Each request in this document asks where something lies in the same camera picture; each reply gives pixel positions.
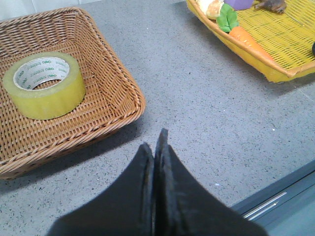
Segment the white wall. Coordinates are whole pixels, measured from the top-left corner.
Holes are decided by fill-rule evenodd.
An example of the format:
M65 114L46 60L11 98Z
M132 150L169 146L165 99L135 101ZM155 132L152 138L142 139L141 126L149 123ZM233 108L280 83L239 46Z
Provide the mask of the white wall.
M0 0L0 20L99 0Z

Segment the gray countertop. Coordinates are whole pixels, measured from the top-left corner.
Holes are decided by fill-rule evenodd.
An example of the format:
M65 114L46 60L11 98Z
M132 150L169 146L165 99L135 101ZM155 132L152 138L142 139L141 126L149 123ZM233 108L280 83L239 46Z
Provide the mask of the gray countertop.
M282 84L225 47L177 0L81 5L142 89L147 108L115 135L0 180L0 235L45 235L106 189L160 130L193 176L231 206L312 161L314 74Z

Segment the brown wicker basket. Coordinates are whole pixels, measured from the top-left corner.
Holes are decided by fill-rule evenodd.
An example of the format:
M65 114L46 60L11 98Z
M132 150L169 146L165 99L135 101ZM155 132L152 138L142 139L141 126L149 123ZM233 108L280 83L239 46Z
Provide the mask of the brown wicker basket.
M67 53L79 62L83 102L69 114L33 120L18 113L2 86L16 61L39 52ZM138 119L144 96L102 37L91 16L76 7L0 23L0 178L15 178L54 158L105 138Z

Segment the toy vegetable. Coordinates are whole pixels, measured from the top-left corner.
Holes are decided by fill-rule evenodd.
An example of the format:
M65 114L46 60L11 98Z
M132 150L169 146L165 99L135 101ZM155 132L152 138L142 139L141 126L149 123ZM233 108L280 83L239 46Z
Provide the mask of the toy vegetable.
M224 4L220 11L220 16L217 17L217 24L221 30L229 33L232 37L240 42L243 42L247 47L256 50L266 58L273 60L273 58L251 37L251 35L242 27L239 26L237 21L237 13L233 8Z
M229 4L235 11L249 9L253 2L253 0L224 0L224 3Z
M215 20L220 16L223 0L196 0L200 10L210 19Z

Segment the orange carrot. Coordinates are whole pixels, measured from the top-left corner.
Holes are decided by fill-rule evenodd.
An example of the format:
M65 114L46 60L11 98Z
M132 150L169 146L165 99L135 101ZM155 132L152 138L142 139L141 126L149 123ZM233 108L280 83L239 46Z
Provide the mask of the orange carrot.
M231 32L229 33L233 38L245 43L247 47L250 47L265 56L266 58L273 60L273 58L262 48L255 40L251 37L251 35L242 27L236 26L232 28Z

